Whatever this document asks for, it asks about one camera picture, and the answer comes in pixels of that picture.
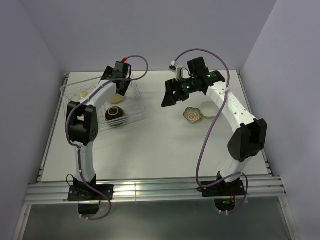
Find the tan wooden bowl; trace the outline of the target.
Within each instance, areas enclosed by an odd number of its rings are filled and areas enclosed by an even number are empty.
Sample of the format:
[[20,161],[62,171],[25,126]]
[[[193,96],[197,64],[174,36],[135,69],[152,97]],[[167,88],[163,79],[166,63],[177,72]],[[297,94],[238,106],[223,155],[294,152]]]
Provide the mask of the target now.
[[114,96],[112,96],[108,102],[110,104],[119,104],[121,102],[123,102],[125,100],[125,96],[124,95],[121,95],[121,94],[118,94],[116,93]]

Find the green and white bowl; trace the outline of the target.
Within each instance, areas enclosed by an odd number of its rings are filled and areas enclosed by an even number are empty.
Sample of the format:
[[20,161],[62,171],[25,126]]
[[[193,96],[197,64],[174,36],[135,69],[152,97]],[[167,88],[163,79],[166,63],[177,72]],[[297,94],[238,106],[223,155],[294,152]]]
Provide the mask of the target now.
[[206,101],[200,104],[200,112],[204,118],[213,119],[219,112],[219,108],[213,101]]

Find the small scalloped floral dish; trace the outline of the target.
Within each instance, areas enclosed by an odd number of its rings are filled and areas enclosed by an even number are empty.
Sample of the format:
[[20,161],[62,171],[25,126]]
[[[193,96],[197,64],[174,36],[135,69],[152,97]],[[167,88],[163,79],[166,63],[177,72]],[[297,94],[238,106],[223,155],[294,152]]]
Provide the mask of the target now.
[[191,124],[202,120],[201,111],[196,107],[187,107],[183,112],[183,117]]

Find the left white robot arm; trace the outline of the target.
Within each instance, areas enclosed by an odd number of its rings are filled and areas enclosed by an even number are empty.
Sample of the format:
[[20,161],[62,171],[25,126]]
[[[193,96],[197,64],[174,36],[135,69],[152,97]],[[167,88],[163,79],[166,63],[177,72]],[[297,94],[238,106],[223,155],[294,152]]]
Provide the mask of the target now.
[[86,200],[98,193],[96,172],[93,164],[93,143],[99,133],[97,111],[113,96],[124,94],[131,80],[132,66],[124,58],[114,67],[107,66],[96,87],[87,96],[67,105],[65,134],[74,147],[76,174],[73,187]]

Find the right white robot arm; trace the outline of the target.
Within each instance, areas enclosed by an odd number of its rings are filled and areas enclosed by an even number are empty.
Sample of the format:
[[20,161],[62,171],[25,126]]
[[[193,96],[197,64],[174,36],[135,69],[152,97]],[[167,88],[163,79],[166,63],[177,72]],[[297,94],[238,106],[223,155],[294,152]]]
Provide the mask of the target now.
[[181,74],[183,66],[172,61],[169,70],[175,78],[165,82],[165,95],[161,103],[163,108],[184,102],[190,94],[202,92],[218,107],[218,113],[227,119],[233,135],[227,144],[228,159],[218,173],[217,191],[229,194],[234,188],[234,181],[240,177],[247,163],[264,149],[267,123],[254,117],[235,97],[229,88],[229,77],[215,70],[210,71],[203,57],[187,62],[189,77]]

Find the dark brown glazed bowl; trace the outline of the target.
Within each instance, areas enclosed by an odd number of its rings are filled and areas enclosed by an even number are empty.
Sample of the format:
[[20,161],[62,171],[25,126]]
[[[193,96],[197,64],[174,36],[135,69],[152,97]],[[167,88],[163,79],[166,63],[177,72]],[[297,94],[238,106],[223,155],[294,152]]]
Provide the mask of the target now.
[[125,122],[125,112],[119,106],[108,108],[104,114],[105,122],[109,127],[118,127]]

